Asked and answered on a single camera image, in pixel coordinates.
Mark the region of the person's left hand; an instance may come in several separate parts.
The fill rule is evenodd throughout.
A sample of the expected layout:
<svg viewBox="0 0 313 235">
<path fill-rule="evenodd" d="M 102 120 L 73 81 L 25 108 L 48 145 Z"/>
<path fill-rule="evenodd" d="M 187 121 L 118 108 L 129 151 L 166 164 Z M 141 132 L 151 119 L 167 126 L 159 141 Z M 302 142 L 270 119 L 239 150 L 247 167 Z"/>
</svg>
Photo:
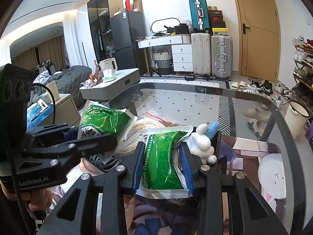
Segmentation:
<svg viewBox="0 0 313 235">
<path fill-rule="evenodd" d="M 21 197 L 24 201 L 29 202 L 28 206 L 32 212 L 47 210 L 52 204 L 52 193 L 48 189 L 22 193 Z"/>
</svg>

